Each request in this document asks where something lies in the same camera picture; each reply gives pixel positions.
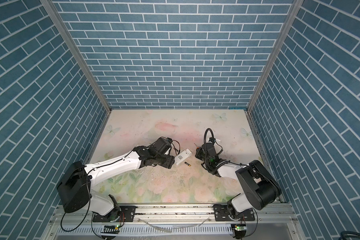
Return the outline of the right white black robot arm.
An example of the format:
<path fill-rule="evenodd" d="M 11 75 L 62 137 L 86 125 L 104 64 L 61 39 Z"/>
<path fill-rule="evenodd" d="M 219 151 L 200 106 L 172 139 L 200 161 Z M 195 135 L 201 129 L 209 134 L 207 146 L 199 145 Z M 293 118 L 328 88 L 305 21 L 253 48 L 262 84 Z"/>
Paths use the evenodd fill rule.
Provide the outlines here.
<path fill-rule="evenodd" d="M 210 174 L 240 183 L 242 192 L 227 202 L 231 215 L 240 214 L 248 209 L 262 210 L 282 193 L 277 181 L 258 160 L 246 165 L 223 160 L 212 142 L 198 147 L 196 158 L 203 161 L 202 167 Z"/>

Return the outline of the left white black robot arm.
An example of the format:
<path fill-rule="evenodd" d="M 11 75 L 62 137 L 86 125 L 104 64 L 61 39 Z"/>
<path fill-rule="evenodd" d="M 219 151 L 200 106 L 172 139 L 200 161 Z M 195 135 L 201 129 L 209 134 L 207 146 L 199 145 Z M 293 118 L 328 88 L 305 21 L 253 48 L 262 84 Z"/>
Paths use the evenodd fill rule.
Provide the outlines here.
<path fill-rule="evenodd" d="M 170 169 L 175 157 L 170 155 L 173 140 L 158 138 L 149 146 L 137 146 L 130 152 L 107 161 L 84 165 L 71 164 L 57 183 L 57 191 L 65 213 L 76 212 L 87 206 L 88 210 L 112 222 L 121 214 L 121 209 L 112 195 L 102 195 L 93 187 L 124 172 L 147 166 Z"/>

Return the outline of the white air conditioner remote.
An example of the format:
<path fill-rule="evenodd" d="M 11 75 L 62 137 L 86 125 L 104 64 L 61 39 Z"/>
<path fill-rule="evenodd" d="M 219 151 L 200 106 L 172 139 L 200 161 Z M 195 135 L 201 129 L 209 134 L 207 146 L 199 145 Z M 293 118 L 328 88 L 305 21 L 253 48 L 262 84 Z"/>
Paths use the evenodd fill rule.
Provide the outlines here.
<path fill-rule="evenodd" d="M 185 149 L 181 153 L 175 156 L 175 164 L 179 165 L 191 156 L 192 156 L 192 152 L 189 149 Z"/>

